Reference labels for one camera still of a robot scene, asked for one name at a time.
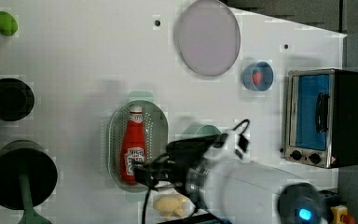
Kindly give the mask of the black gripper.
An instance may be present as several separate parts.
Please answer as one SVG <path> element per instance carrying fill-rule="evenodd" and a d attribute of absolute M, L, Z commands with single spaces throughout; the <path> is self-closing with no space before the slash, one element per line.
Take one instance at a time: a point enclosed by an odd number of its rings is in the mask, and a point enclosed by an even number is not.
<path fill-rule="evenodd" d="M 151 162 L 136 162 L 134 176 L 137 183 L 152 190 L 160 181 L 167 181 L 181 194 L 197 194 L 205 174 L 200 171 L 204 153 L 218 134 L 170 142 L 166 152 Z"/>

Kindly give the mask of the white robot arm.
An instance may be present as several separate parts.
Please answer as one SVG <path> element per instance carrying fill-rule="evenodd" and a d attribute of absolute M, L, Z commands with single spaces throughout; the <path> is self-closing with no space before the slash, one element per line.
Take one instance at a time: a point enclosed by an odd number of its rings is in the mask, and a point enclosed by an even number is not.
<path fill-rule="evenodd" d="M 302 177 L 251 161 L 248 140 L 222 133 L 171 142 L 135 179 L 151 190 L 173 185 L 196 208 L 229 224 L 327 224 L 319 190 Z"/>

